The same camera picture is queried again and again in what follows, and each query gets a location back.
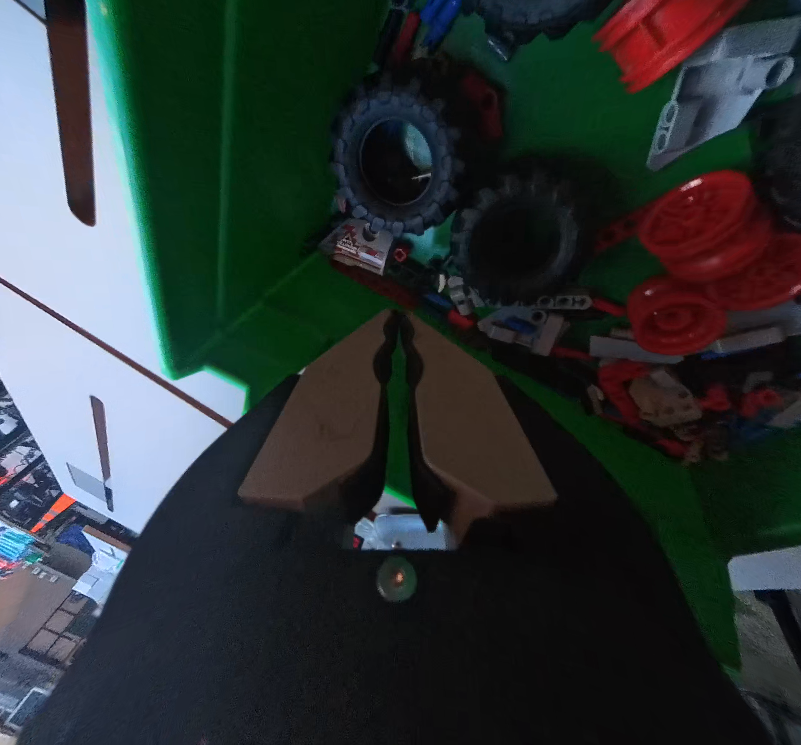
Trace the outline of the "printed cardboard box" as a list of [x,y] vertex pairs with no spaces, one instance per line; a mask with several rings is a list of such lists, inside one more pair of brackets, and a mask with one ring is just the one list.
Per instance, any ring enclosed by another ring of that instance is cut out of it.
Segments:
[[2,738],[39,712],[84,649],[131,546],[92,525],[46,543],[2,524]]

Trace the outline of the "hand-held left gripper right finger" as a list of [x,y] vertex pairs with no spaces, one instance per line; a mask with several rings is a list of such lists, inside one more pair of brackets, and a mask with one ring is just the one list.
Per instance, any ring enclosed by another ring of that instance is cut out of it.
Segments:
[[400,316],[413,498],[454,540],[474,523],[553,506],[557,491],[495,375],[414,316]]

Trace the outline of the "green plastic bin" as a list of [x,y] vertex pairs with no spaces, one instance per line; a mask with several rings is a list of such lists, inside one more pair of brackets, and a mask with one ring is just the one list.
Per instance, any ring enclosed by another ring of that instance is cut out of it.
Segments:
[[[167,373],[213,368],[255,404],[384,298],[306,241],[332,210],[332,124],[387,0],[86,0]],[[799,544],[799,430],[690,469],[489,353],[655,529],[716,659],[740,670],[736,554]]]

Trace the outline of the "white drawer cabinet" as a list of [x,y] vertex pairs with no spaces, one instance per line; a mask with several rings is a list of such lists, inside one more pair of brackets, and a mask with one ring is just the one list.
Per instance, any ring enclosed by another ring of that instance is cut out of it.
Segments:
[[140,533],[246,391],[167,374],[84,0],[1,3],[2,381],[58,487]]

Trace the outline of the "large grey lego connector piece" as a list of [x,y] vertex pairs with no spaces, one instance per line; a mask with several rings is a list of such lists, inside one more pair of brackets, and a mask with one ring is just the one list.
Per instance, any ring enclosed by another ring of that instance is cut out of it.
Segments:
[[799,34],[799,15],[732,26],[687,58],[659,114],[646,167],[663,169],[736,129],[765,91],[794,73]]

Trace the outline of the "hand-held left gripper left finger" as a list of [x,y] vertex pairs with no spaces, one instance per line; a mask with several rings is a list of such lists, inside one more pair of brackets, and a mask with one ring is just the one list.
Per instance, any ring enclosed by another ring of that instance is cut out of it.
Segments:
[[309,364],[298,377],[239,488],[239,498],[357,521],[385,486],[387,386],[393,311],[382,311]]

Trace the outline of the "red lego wheel rim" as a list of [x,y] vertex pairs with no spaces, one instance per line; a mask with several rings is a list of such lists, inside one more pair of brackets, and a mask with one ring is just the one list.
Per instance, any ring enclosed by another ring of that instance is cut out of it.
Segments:
[[706,285],[732,277],[775,239],[771,213],[751,178],[732,169],[691,179],[654,201],[637,237],[669,274]]
[[726,332],[727,314],[697,285],[671,275],[646,279],[626,300],[637,344],[665,356],[702,351]]
[[776,234],[745,269],[709,283],[706,297],[727,311],[758,311],[796,298],[800,292],[800,235]]
[[651,86],[721,32],[751,0],[626,0],[594,35],[628,93]]

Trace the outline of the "pile of small lego pieces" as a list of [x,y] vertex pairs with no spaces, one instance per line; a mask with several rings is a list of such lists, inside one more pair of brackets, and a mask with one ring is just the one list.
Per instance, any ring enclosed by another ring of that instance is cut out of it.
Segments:
[[684,464],[799,429],[799,294],[773,308],[726,311],[702,351],[642,349],[626,305],[583,289],[491,307],[447,261],[413,259],[410,239],[346,220],[308,244],[336,270],[407,310],[425,310],[470,348],[582,403],[627,436]]

